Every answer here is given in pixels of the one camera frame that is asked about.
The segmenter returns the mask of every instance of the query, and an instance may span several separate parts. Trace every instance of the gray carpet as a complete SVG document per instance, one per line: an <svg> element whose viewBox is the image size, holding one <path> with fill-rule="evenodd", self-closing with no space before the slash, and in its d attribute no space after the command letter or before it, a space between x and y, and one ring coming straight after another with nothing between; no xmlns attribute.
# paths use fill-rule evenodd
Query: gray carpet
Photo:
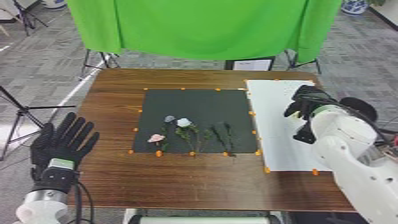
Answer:
<svg viewBox="0 0 398 224"><path fill-rule="evenodd" d="M48 11L41 6L36 7L34 13L48 22L50 27L37 25L30 37L25 37L21 24L4 24L11 37L0 34L0 84L25 105L44 106L60 103L80 105L96 71L87 70L87 74L92 73L92 75L82 84L76 76L85 49L71 14L68 9ZM371 13L359 17L338 15L318 59L323 70L320 81L325 90L336 97L359 97L377 106L378 123L384 125L398 116L398 33ZM176 59L131 51L124 52L117 61L124 68L224 68L224 61ZM100 59L94 56L91 64L98 63ZM274 70L284 70L286 67L288 61L281 55ZM297 70L316 72L313 65L306 65ZM69 111L60 111L55 122ZM14 107L0 99L2 141L14 113ZM52 110L36 111L34 114L46 121L52 117ZM398 120L389 123L387 127L398 129ZM18 127L18 135L34 129L34 125L25 121ZM28 169L28 148L20 146L7 156L7 161L0 162L0 223L4 224L16 220L14 210L32 186ZM176 211L151 211L151 215L162 215L163 212L176 214ZM195 211L192 214L204 215L206 213ZM98 223L119 223L115 220L121 220L121 215L121 209L101 209Z"/></svg>

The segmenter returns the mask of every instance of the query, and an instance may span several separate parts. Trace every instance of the white paper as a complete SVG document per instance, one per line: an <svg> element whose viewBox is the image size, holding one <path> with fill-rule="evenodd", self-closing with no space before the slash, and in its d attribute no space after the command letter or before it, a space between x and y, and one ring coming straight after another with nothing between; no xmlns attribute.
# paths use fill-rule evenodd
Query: white paper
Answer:
<svg viewBox="0 0 398 224"><path fill-rule="evenodd" d="M233 70L240 71L268 71L272 60L245 60L235 61Z"/></svg>
<svg viewBox="0 0 398 224"><path fill-rule="evenodd" d="M256 128L261 137L265 164L272 171L330 171L318 163L311 144L297 141L293 135L302 119L283 116L291 96L302 85L314 85L311 81L249 80L252 110L256 113Z"/></svg>

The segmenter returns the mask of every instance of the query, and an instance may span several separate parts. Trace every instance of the white flower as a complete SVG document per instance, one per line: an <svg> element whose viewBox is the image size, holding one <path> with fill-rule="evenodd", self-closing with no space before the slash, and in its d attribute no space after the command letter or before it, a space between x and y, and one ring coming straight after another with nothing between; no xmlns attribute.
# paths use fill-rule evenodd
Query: white flower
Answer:
<svg viewBox="0 0 398 224"><path fill-rule="evenodd" d="M171 123L174 120L176 120L176 117L169 115L169 116L165 117L165 123Z"/></svg>
<svg viewBox="0 0 398 224"><path fill-rule="evenodd" d="M178 120L178 127L187 128L192 125L192 122L187 118Z"/></svg>

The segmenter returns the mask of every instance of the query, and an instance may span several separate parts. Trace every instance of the black glove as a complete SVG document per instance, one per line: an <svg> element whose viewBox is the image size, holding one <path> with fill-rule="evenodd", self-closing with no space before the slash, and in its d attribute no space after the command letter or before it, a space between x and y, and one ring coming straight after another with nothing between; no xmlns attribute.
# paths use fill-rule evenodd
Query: black glove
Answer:
<svg viewBox="0 0 398 224"><path fill-rule="evenodd" d="M325 103L311 102L309 99L316 99L318 101L325 101ZM316 108L323 106L327 101L334 101L330 95L314 87L302 85L295 95L291 97L291 100L295 101L290 104L290 107L284 111L284 117L288 117L297 111L299 111L299 118L302 117L304 120L309 119L309 115Z"/></svg>
<svg viewBox="0 0 398 224"><path fill-rule="evenodd" d="M52 123L44 124L41 135L30 146L30 159L36 165L32 169L32 178L36 181L41 179L41 173L53 158L73 161L76 170L84 156L91 152L100 139L100 133L96 132L82 146L92 128L92 122L85 123L82 117L76 119L75 113L66 115L57 130L53 130Z"/></svg>

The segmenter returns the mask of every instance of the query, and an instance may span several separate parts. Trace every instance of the glove finger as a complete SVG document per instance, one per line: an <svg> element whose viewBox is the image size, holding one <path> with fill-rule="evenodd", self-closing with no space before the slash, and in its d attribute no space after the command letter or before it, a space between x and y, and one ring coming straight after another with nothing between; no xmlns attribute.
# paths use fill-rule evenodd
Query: glove finger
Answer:
<svg viewBox="0 0 398 224"><path fill-rule="evenodd" d="M307 106L309 106L309 102L304 100L302 101L302 105L300 105L300 110L299 110L299 118L306 115L307 113Z"/></svg>
<svg viewBox="0 0 398 224"><path fill-rule="evenodd" d="M80 117L78 120L73 123L73 126L71 126L71 128L69 128L69 130L66 132L64 138L60 140L60 145L59 145L60 148L68 147L68 145L71 144L71 140L73 140L75 135L78 133L78 130L80 130L82 126L84 126L84 123L85 123L85 119Z"/></svg>
<svg viewBox="0 0 398 224"><path fill-rule="evenodd" d="M30 145L32 150L43 150L46 148L46 146L50 145L52 137L53 137L53 124L46 123L41 129L41 135L36 138L34 143Z"/></svg>
<svg viewBox="0 0 398 224"><path fill-rule="evenodd" d="M84 126L84 129L82 129L82 131L78 133L76 138L73 139L73 142L71 142L71 145L69 145L71 151L76 151L78 150L78 147L80 147L80 145L84 143L84 140L87 138L87 135L91 133L92 128L94 128L94 124L92 124L92 122L89 122L85 124L85 126Z"/></svg>
<svg viewBox="0 0 398 224"><path fill-rule="evenodd" d="M84 156L89 154L92 148L94 148L94 145L96 145L96 142L98 142L98 139L100 139L100 133L96 132L85 142L85 145L82 147L82 149L78 150L78 156L80 156L80 159L84 158Z"/></svg>
<svg viewBox="0 0 398 224"><path fill-rule="evenodd" d="M30 145L30 161L36 165L46 165L50 161L50 154L46 153L46 147L50 146L53 136L53 124L44 124L41 129L41 135Z"/></svg>
<svg viewBox="0 0 398 224"><path fill-rule="evenodd" d="M64 118L64 121L59 125L59 128L57 128L57 131L55 131L55 135L53 135L53 141L52 141L52 145L55 146L60 142L60 139L62 139L62 136L64 136L64 133L71 127L71 124L73 124L73 121L76 119L76 114L71 112L68 115L66 115L66 118Z"/></svg>
<svg viewBox="0 0 398 224"><path fill-rule="evenodd" d="M283 114L284 117L288 117L300 110L300 108L302 108L300 104L302 104L302 101L297 101L290 104L290 107Z"/></svg>

